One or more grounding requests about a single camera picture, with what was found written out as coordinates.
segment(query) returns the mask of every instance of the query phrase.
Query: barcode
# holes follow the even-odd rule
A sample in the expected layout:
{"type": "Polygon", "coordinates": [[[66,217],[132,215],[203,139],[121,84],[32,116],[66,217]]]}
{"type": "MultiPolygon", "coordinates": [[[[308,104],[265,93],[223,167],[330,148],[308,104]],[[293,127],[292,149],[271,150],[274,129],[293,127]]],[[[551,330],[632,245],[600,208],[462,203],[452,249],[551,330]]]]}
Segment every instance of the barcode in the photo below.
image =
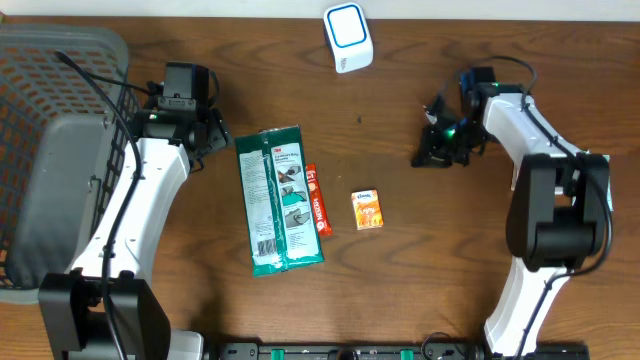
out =
{"type": "Polygon", "coordinates": [[[258,241],[258,256],[275,254],[276,251],[276,239],[258,241]]]}

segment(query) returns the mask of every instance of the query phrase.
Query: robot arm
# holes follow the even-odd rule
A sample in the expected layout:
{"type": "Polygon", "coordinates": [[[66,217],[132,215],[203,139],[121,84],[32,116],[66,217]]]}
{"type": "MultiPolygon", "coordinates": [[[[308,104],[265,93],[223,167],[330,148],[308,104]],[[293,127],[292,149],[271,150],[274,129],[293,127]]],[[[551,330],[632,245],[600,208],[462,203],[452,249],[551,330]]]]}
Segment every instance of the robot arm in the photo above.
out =
{"type": "Polygon", "coordinates": [[[536,350],[540,326],[569,279],[554,279],[547,288],[552,277],[579,269],[586,257],[602,247],[604,212],[590,179],[606,188],[608,163],[564,140],[542,117],[531,96],[524,98],[530,115],[523,111],[526,90],[496,82],[492,68],[463,73],[460,91],[464,119],[456,118],[440,95],[426,107],[430,124],[423,130],[412,165],[466,166],[469,154],[477,148],[482,154],[489,140],[500,143],[514,162],[517,182],[506,229],[513,255],[511,271],[484,332],[489,353],[525,355],[536,350]],[[577,157],[580,169],[558,145],[577,157]],[[556,207],[555,197],[562,195],[572,197],[573,205],[556,207]]]}
{"type": "Polygon", "coordinates": [[[203,337],[172,330],[150,285],[158,240],[178,189],[194,162],[203,167],[204,155],[232,143],[220,113],[211,108],[215,97],[208,97],[209,74],[202,66],[168,63],[164,85],[150,85],[145,108],[126,124],[142,163],[135,191],[125,203],[136,171],[129,143],[120,179],[91,241],[67,274],[47,274],[40,287],[40,310],[55,359],[127,356],[116,352],[118,346],[139,359],[202,358],[203,337]],[[105,244],[123,206],[104,282],[105,244]],[[103,298],[105,284],[109,291],[103,298]],[[104,313],[89,310],[100,301],[104,313]],[[109,328],[117,328],[119,335],[109,328]],[[114,338],[118,346],[112,345],[114,338]]]}
{"type": "MultiPolygon", "coordinates": [[[[122,271],[128,271],[151,286],[160,234],[173,198],[187,179],[190,165],[183,145],[151,138],[141,138],[137,145],[144,164],[141,186],[134,192],[118,228],[109,277],[118,278],[122,271]]],[[[132,152],[128,144],[120,180],[102,221],[87,248],[71,265],[71,269],[80,270],[83,276],[101,276],[103,248],[135,171],[132,152]]]]}

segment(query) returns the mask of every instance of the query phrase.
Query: green package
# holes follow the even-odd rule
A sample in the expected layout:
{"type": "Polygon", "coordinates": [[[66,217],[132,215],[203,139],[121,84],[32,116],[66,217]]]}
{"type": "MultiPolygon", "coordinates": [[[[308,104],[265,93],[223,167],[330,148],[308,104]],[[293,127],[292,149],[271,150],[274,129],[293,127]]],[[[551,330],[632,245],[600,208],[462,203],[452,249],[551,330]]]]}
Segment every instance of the green package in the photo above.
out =
{"type": "Polygon", "coordinates": [[[298,126],[235,139],[253,275],[324,261],[298,126]]]}

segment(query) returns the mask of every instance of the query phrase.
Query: green clip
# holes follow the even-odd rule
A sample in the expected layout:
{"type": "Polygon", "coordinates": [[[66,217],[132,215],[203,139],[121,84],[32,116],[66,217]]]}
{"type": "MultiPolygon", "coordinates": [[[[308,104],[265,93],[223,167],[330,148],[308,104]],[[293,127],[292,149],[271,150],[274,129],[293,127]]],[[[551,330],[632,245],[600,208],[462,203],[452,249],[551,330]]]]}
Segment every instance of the green clip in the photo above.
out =
{"type": "Polygon", "coordinates": [[[284,360],[284,350],[271,350],[271,360],[284,360]]]}
{"type": "Polygon", "coordinates": [[[413,360],[413,351],[412,350],[400,351],[400,360],[413,360]]]}

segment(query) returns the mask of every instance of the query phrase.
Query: red package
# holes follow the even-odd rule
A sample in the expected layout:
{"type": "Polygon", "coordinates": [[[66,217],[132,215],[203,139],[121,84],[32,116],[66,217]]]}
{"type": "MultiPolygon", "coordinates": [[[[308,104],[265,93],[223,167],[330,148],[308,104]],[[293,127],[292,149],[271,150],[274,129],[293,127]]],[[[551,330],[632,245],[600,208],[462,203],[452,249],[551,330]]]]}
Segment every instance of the red package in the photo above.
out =
{"type": "Polygon", "coordinates": [[[316,176],[316,164],[307,165],[307,183],[311,191],[311,206],[313,207],[313,218],[316,220],[318,235],[333,235],[333,230],[329,225],[329,218],[327,218],[327,210],[324,208],[324,201],[322,201],[318,177],[316,176]]]}

